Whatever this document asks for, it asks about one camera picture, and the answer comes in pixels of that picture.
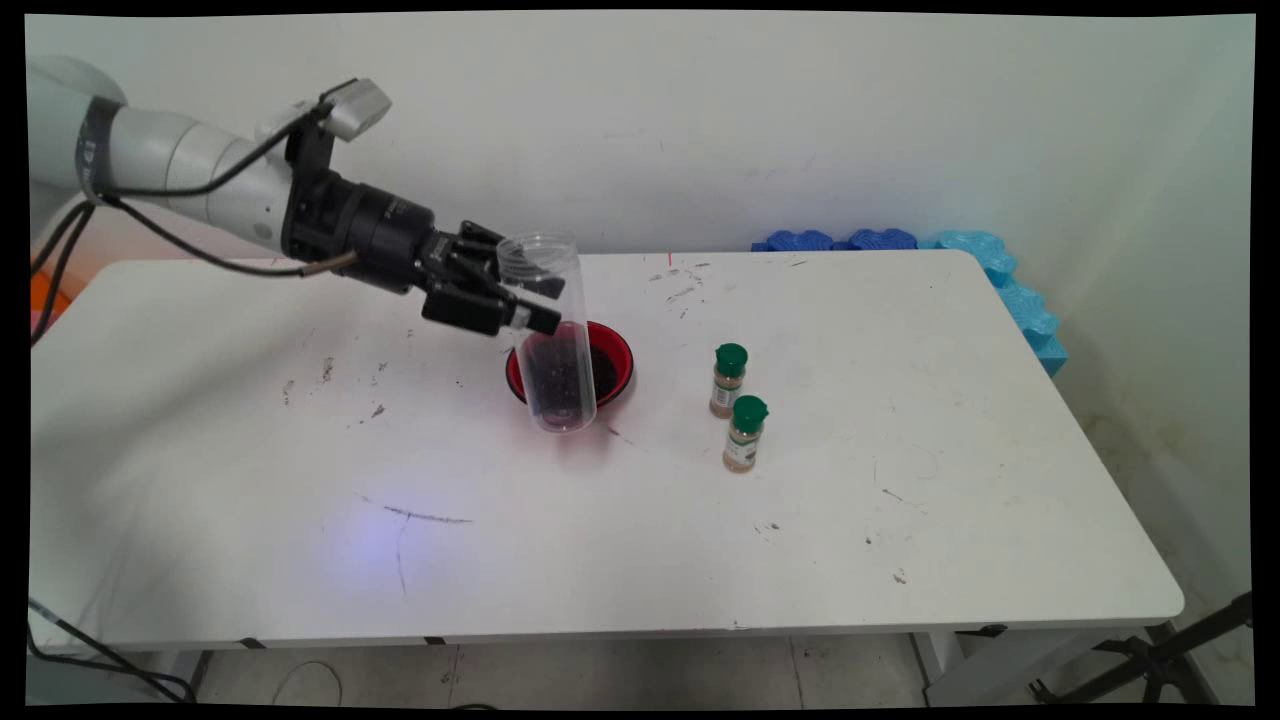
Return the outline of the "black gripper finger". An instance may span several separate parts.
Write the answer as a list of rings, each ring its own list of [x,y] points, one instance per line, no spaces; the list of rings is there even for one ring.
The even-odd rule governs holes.
[[[563,281],[532,282],[428,281],[422,316],[479,334],[495,336],[502,329],[552,334],[561,323],[553,304],[563,293]]]
[[[460,223],[453,249],[466,260],[476,263],[483,274],[497,283],[552,300],[558,300],[564,291],[566,279],[538,264],[531,247],[526,249],[525,243],[507,240],[475,222]]]

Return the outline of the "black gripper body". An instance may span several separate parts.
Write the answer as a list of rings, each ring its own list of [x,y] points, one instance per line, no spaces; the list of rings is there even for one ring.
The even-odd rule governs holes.
[[[397,295],[466,290],[465,275],[428,258],[439,241],[434,213],[416,202],[333,170],[293,178],[282,232],[291,259],[328,263],[352,252],[356,260],[335,274]]]

